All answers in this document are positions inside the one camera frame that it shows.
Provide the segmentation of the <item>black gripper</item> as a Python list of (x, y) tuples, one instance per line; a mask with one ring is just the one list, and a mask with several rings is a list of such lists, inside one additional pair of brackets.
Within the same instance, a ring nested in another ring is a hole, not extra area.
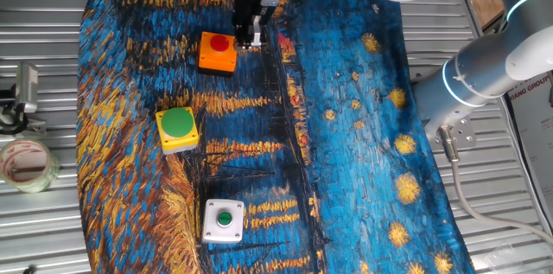
[(237, 48), (261, 47), (263, 28), (271, 19), (279, 0), (234, 0), (232, 25)]

